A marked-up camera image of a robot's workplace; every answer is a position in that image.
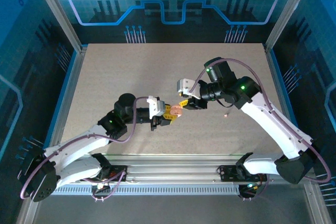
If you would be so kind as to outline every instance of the aluminum frame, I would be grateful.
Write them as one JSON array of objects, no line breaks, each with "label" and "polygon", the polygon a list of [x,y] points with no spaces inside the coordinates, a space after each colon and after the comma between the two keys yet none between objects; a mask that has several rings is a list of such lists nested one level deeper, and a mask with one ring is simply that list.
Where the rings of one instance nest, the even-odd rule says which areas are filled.
[{"label": "aluminum frame", "polygon": [[285,4],[277,22],[274,25],[267,41],[266,41],[266,51],[269,52],[273,49],[273,46],[277,42],[278,38],[280,37],[282,31],[284,30],[285,26],[287,25],[290,17],[292,16],[293,12],[297,8],[300,0],[288,0]]},{"label": "aluminum frame", "polygon": [[[55,124],[55,132],[53,133],[50,141],[50,146],[59,143],[63,128],[66,122],[66,118],[70,109],[72,97],[76,88],[76,83],[79,77],[81,64],[85,55],[85,51],[82,51],[82,45],[80,40],[74,31],[69,19],[63,11],[58,0],[46,0],[53,14],[60,23],[63,31],[70,40],[72,46],[77,52],[78,59],[76,59],[75,66],[71,72],[70,79],[67,85],[67,90],[62,101],[59,116]],[[266,52],[270,52],[275,42],[279,38],[285,25],[287,24],[290,16],[294,12],[297,4],[300,0],[288,0],[285,5],[275,27],[271,31],[271,34],[266,42]],[[282,106],[287,117],[289,117],[286,106]],[[160,184],[170,182],[172,185],[176,183],[176,179],[180,178],[178,183],[190,183],[190,179],[195,184],[203,183],[203,185],[212,185],[221,182],[218,181],[219,175],[215,174],[213,169],[218,164],[232,164],[238,159],[238,156],[229,155],[118,155],[109,156],[107,158],[111,163],[129,164],[130,174],[128,176],[128,184]],[[270,181],[273,184],[283,184],[284,180],[279,176],[271,176]],[[321,202],[321,192],[318,185],[312,184],[307,180],[303,180],[305,185],[305,191],[311,207],[312,214],[316,223],[331,223],[330,216],[326,210],[324,202]],[[30,199],[26,199],[22,205],[17,223],[33,223],[35,213],[38,209],[38,203],[32,202]]]},{"label": "aluminum frame", "polygon": [[82,44],[73,29],[66,13],[64,12],[60,2],[58,0],[46,0],[47,4],[49,5],[51,11],[53,12],[54,16],[56,17],[57,21],[59,22],[62,30],[64,31],[65,35],[68,37],[72,47],[76,52],[81,52]]}]

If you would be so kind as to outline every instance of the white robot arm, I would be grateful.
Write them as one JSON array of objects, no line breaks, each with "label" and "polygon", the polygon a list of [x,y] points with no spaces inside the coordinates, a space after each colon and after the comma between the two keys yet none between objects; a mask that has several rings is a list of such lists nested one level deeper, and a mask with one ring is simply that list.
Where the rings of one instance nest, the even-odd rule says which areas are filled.
[{"label": "white robot arm", "polygon": [[[237,79],[227,63],[229,60],[249,69],[260,85],[250,77]],[[258,76],[249,66],[236,59],[214,58],[204,67],[196,81],[181,79],[177,82],[180,95],[191,96],[185,108],[206,109],[208,101],[224,99],[253,118],[283,152],[266,155],[247,153],[237,162],[237,169],[243,177],[251,174],[276,174],[297,184],[318,158],[328,174],[323,182],[330,179],[330,171],[319,154],[321,142],[299,130],[268,100]],[[204,72],[207,72],[211,83],[200,80]]]},{"label": "white robot arm", "polygon": [[[211,83],[200,80],[205,71]],[[247,181],[255,174],[277,174],[286,181],[297,184],[317,158],[324,162],[319,154],[320,142],[313,141],[276,109],[268,101],[261,85],[250,77],[237,79],[226,60],[215,58],[208,61],[196,81],[179,80],[177,91],[183,97],[191,97],[183,102],[183,107],[189,110],[206,109],[208,101],[224,99],[253,118],[281,148],[283,153],[279,154],[244,155],[234,166],[237,182]],[[136,108],[139,99],[146,99],[149,108]],[[94,178],[97,182],[118,179],[115,176],[120,171],[126,172],[126,166],[111,166],[102,154],[79,158],[111,142],[126,142],[132,137],[136,123],[150,123],[152,131],[158,125],[169,125],[178,117],[171,112],[170,105],[160,101],[158,97],[135,98],[132,94],[123,94],[114,104],[114,110],[88,131],[45,150],[33,148],[28,152],[18,175],[23,184],[21,197],[40,201],[56,188],[81,179]],[[127,132],[126,124],[133,124],[132,132],[126,140],[118,140]],[[323,181],[325,182],[331,176],[325,162],[323,165],[328,174]]]}]

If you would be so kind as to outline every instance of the metal bar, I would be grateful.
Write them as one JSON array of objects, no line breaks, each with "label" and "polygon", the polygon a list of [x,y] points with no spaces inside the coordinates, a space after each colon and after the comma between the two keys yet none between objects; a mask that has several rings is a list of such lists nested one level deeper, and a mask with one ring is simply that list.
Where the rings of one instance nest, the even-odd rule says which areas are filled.
[{"label": "metal bar", "polygon": [[332,224],[327,207],[323,201],[318,184],[307,183],[304,185],[310,210],[316,224]]},{"label": "metal bar", "polygon": [[129,26],[126,26],[126,29],[127,29],[127,34],[128,34],[128,39],[129,39],[129,41],[130,41],[130,43],[131,43],[131,36],[130,36],[130,30],[129,30]]},{"label": "metal bar", "polygon": [[335,196],[335,193],[334,194],[322,194],[322,196]]},{"label": "metal bar", "polygon": [[294,79],[290,80],[288,83],[285,83],[286,89],[288,90],[289,87],[297,80],[296,77]]},{"label": "metal bar", "polygon": [[35,145],[35,146],[37,146],[37,147],[39,147],[39,148],[41,148],[41,146],[40,145],[37,145],[36,143],[33,143],[33,142],[31,142],[31,141],[29,141],[25,136],[22,138],[22,141],[23,142],[27,142],[27,143],[30,143],[30,144],[33,144],[33,145]]},{"label": "metal bar", "polygon": [[336,187],[334,187],[334,188],[328,188],[328,189],[323,189],[321,191],[330,191],[330,190],[336,190]]},{"label": "metal bar", "polygon": [[239,31],[238,31],[238,36],[237,36],[237,38],[236,38],[235,43],[238,43],[241,34],[242,34],[242,31],[239,30]]},{"label": "metal bar", "polygon": [[50,136],[50,143],[48,146],[54,146],[61,141],[61,137],[63,135],[63,130],[65,126],[65,122],[70,110],[70,105],[72,101],[72,97],[74,96],[76,84],[79,78],[80,69],[84,60],[86,52],[86,47],[82,49],[80,54],[76,54],[73,59],[73,66],[71,68],[71,72],[69,75],[68,83],[66,84],[64,98],[61,101],[60,109],[56,118],[54,130]]},{"label": "metal bar", "polygon": [[231,25],[230,27],[231,27],[231,29],[230,29],[230,32],[229,32],[229,37],[227,38],[227,43],[230,42],[230,36],[231,36],[232,28],[234,28],[234,25]]},{"label": "metal bar", "polygon": [[292,69],[293,69],[293,66],[290,66],[289,69],[286,71],[286,73],[283,74],[282,79],[284,79],[284,78],[286,77],[286,75],[287,75],[288,73],[290,73],[290,71],[291,71]]},{"label": "metal bar", "polygon": [[239,30],[239,28],[240,28],[240,25],[237,26],[237,30],[236,30],[236,32],[235,32],[235,37],[234,37],[234,39],[233,39],[233,42],[235,42],[235,40],[236,40],[236,37],[237,37],[237,35],[238,35],[238,30]]},{"label": "metal bar", "polygon": [[322,187],[322,186],[329,186],[329,185],[331,185],[331,186],[336,186],[336,182],[332,180],[330,183],[319,185],[319,187]]},{"label": "metal bar", "polygon": [[[126,181],[137,184],[248,184],[221,182],[220,165],[235,165],[241,155],[106,155],[112,165],[127,165]],[[287,184],[271,175],[271,184]],[[303,179],[301,184],[309,183]]]},{"label": "metal bar", "polygon": [[325,174],[321,174],[321,175],[318,175],[318,176],[316,176],[316,178],[319,178],[319,177],[322,177],[322,176],[326,176],[327,174],[325,173]]},{"label": "metal bar", "polygon": [[296,87],[299,85],[298,81],[302,79],[302,76],[299,76],[299,78],[294,78],[295,82],[292,82],[291,84],[287,85],[287,90],[290,90],[293,88],[293,86],[296,84]]},{"label": "metal bar", "polygon": [[64,45],[62,45],[61,43],[59,44],[59,46],[61,47],[61,49],[63,50],[63,52],[67,55],[69,62],[71,60],[71,55],[69,54],[69,52],[67,51],[67,49],[65,48]]},{"label": "metal bar", "polygon": [[62,58],[65,59],[67,65],[70,64],[70,58],[68,57],[67,53],[64,51],[63,47],[57,48],[58,52],[62,55]]},{"label": "metal bar", "polygon": [[231,39],[230,39],[230,43],[232,43],[232,39],[233,39],[233,37],[234,37],[234,35],[236,34],[236,31],[232,31],[232,35],[231,35]]},{"label": "metal bar", "polygon": [[124,34],[125,34],[126,42],[128,44],[129,42],[128,42],[128,39],[127,39],[127,31],[124,31]]},{"label": "metal bar", "polygon": [[294,72],[294,73],[291,74],[291,77],[287,78],[287,80],[285,81],[285,85],[286,85],[286,86],[288,85],[288,83],[289,83],[293,78],[296,77],[296,74],[297,74],[297,73]]},{"label": "metal bar", "polygon": [[291,90],[288,91],[288,94],[290,94],[291,92],[293,92],[293,90],[294,90],[296,87],[298,87],[298,86],[299,86],[299,83],[296,83],[295,86],[294,86]]},{"label": "metal bar", "polygon": [[63,69],[64,72],[67,72],[67,70],[63,67],[63,65],[61,64],[61,62],[59,60],[57,60],[57,63],[59,64],[61,69]]},{"label": "metal bar", "polygon": [[[98,196],[105,195],[110,189]],[[91,184],[71,184],[57,188],[52,195],[91,195]],[[238,185],[136,185],[120,184],[115,195],[239,195]]]},{"label": "metal bar", "polygon": [[135,26],[132,26],[132,28],[133,28],[135,43],[138,43],[137,42],[137,33],[135,32]]},{"label": "metal bar", "polygon": [[25,199],[22,203],[16,224],[32,224],[34,222],[37,206],[38,202],[33,202],[31,199]]},{"label": "metal bar", "polygon": [[132,37],[132,43],[134,44],[134,37],[133,37],[133,31],[130,31],[131,37]]},{"label": "metal bar", "polygon": [[145,32],[145,31],[142,31],[142,34],[143,34],[143,42],[144,42],[144,43],[147,43],[147,42],[146,42],[146,35],[145,35],[146,32]]},{"label": "metal bar", "polygon": [[143,43],[143,40],[142,40],[142,31],[141,31],[141,28],[142,28],[142,26],[138,26],[138,28],[139,28],[139,33],[140,33],[140,38],[141,38],[141,43]]},{"label": "metal bar", "polygon": [[290,72],[285,78],[283,78],[284,84],[289,80],[289,78],[292,78],[292,76],[295,74],[294,70]]},{"label": "metal bar", "polygon": [[241,40],[241,42],[240,42],[240,43],[244,43],[244,40],[245,40],[246,34],[247,34],[247,31],[245,31],[245,32],[244,32],[243,39]]},{"label": "metal bar", "polygon": [[288,77],[294,73],[294,68],[287,70],[287,72],[282,76],[282,79],[286,81]]},{"label": "metal bar", "polygon": [[140,42],[140,37],[139,37],[139,31],[136,31],[136,35],[138,36],[138,43],[141,43]]},{"label": "metal bar", "polygon": [[57,55],[57,53],[55,53],[55,57],[58,59],[58,61],[62,64],[62,66],[65,68],[65,70],[67,70],[68,66],[65,63],[64,59],[62,59],[61,55]]},{"label": "metal bar", "polygon": [[239,38],[239,42],[241,41],[242,37],[243,37],[243,34],[245,33],[245,28],[247,27],[247,25],[243,25],[243,31],[241,31],[240,33],[240,38]]},{"label": "metal bar", "polygon": [[43,143],[42,143],[42,142],[40,142],[39,140],[37,140],[37,139],[36,139],[36,138],[34,138],[33,136],[30,136],[30,137],[29,137],[29,139],[30,139],[30,140],[34,140],[35,142],[37,142],[37,143],[39,143],[39,144],[43,145]]},{"label": "metal bar", "polygon": [[75,30],[73,29],[66,13],[64,12],[61,4],[59,3],[59,1],[58,0],[46,0],[46,2],[49,5],[54,16],[56,17],[57,21],[59,22],[65,35],[68,37],[74,50],[76,52],[81,52],[82,44]]},{"label": "metal bar", "polygon": [[274,25],[273,30],[271,31],[266,41],[266,51],[267,52],[270,51],[275,45],[276,41],[280,37],[282,31],[287,25],[290,17],[292,16],[299,2],[300,0],[288,0],[287,3],[285,4],[276,24]]},{"label": "metal bar", "polygon": [[224,43],[226,43],[227,35],[229,34],[229,30],[225,32],[225,38],[224,38]]}]

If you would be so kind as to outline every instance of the work surface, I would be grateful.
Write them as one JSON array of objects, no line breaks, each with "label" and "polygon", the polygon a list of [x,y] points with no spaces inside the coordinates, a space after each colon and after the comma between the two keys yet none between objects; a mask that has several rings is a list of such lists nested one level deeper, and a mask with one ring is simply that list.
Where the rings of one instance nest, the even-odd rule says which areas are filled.
[{"label": "work surface", "polygon": [[[195,80],[203,64],[215,57],[235,58],[252,67],[270,100],[280,109],[262,44],[89,44],[62,142],[86,131],[114,108],[123,93],[136,97],[159,96],[168,104],[178,96],[178,79]],[[251,76],[247,69],[229,63],[236,77]],[[207,75],[203,80],[209,82]],[[139,102],[139,106],[148,106]],[[183,111],[172,125],[138,124],[134,137],[95,152],[107,154],[243,154],[280,151],[269,135],[236,108],[209,102],[207,110]]]}]

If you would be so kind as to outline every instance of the purple cable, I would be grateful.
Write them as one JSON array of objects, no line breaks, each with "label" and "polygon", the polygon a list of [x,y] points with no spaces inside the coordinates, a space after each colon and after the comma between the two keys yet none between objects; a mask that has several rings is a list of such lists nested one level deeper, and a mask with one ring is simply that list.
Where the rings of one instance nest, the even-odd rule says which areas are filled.
[{"label": "purple cable", "polygon": [[95,195],[95,192],[93,192],[92,195],[91,195],[92,198],[94,198],[96,201],[97,201],[97,200],[104,201],[104,200],[110,198],[110,197],[114,194],[114,192],[117,190],[117,188],[118,188],[118,186],[120,185],[121,180],[122,180],[122,178],[124,177],[125,174],[126,174],[126,172],[123,170],[123,171],[121,172],[121,176],[120,176],[120,178],[119,178],[117,184],[114,186],[113,190],[111,190],[110,193],[109,193],[107,196],[105,196],[105,197],[102,196],[101,198],[97,198],[96,195]]},{"label": "purple cable", "polygon": [[[243,63],[242,61],[240,60],[237,60],[237,59],[232,59],[232,58],[223,58],[223,59],[219,59],[219,60],[216,60],[212,63],[210,63],[205,69],[202,70],[202,72],[199,74],[199,76],[197,77],[194,85],[192,86],[192,88],[190,89],[190,93],[192,93],[194,91],[194,89],[196,88],[197,84],[198,84],[198,81],[201,79],[201,77],[203,76],[203,74],[205,73],[206,69],[218,64],[218,63],[221,63],[221,62],[225,62],[225,61],[232,61],[232,62],[235,62],[235,63],[238,63],[242,66],[244,66],[245,68],[247,68],[252,74],[253,76],[256,78],[260,88],[261,88],[261,93],[263,94],[262,96],[264,97],[265,99],[265,102],[266,102],[266,105],[268,107],[268,109],[270,111],[273,110],[273,107],[272,105],[270,104],[269,100],[268,100],[268,97],[266,95],[266,91],[265,91],[265,88],[264,86],[262,85],[262,82],[260,80],[260,78],[258,77],[258,75],[253,71],[253,69],[246,65],[245,63]],[[306,179],[310,180],[310,181],[314,181],[314,182],[317,182],[317,183],[327,183],[331,180],[331,172],[330,172],[330,169],[327,165],[327,163],[325,162],[325,160],[323,159],[323,157],[315,150],[314,147],[312,147],[306,140],[304,140],[295,130],[293,130],[275,111],[272,112],[272,114],[274,115],[274,117],[283,125],[285,126],[285,128],[291,133],[293,134],[299,141],[301,141],[307,148],[309,148],[315,155],[316,157],[320,160],[320,162],[322,163],[326,173],[327,173],[327,177],[325,179],[315,179],[315,178],[310,178],[310,177],[307,177],[305,176]]]},{"label": "purple cable", "polygon": [[26,193],[26,189],[29,185],[29,183],[31,182],[32,178],[37,174],[37,172],[41,169],[41,167],[48,162],[51,158],[53,158],[54,156],[58,155],[59,152],[63,151],[66,147],[68,147],[69,145],[83,140],[84,138],[90,138],[90,137],[103,137],[106,138],[112,142],[117,142],[117,143],[125,143],[127,142],[134,134],[135,131],[135,126],[136,126],[136,107],[137,107],[137,101],[141,100],[141,99],[147,99],[148,97],[138,97],[135,99],[134,103],[133,103],[133,124],[132,124],[132,131],[131,134],[125,139],[125,140],[116,140],[107,136],[103,136],[103,135],[98,135],[98,134],[90,134],[90,135],[84,135],[84,136],[80,136],[78,138],[75,138],[71,141],[69,141],[68,143],[66,143],[65,145],[63,145],[62,147],[60,147],[59,149],[57,149],[55,152],[53,152],[50,156],[46,157],[33,171],[32,173],[28,176],[26,182],[24,183],[21,192],[20,192],[20,198],[21,199],[26,199],[25,193]]},{"label": "purple cable", "polygon": [[112,181],[112,180],[118,178],[118,177],[120,176],[120,174],[122,174],[122,172],[123,172],[123,171],[117,173],[117,174],[114,175],[113,177],[111,177],[111,178],[109,178],[109,179],[107,179],[107,180],[104,180],[104,181],[102,181],[102,180],[100,180],[100,181],[96,181],[96,180],[92,180],[92,179],[90,179],[90,178],[85,178],[85,179],[83,179],[83,180],[85,180],[85,181],[87,181],[87,182],[91,182],[91,183],[108,183],[108,182],[110,182],[110,181]]}]

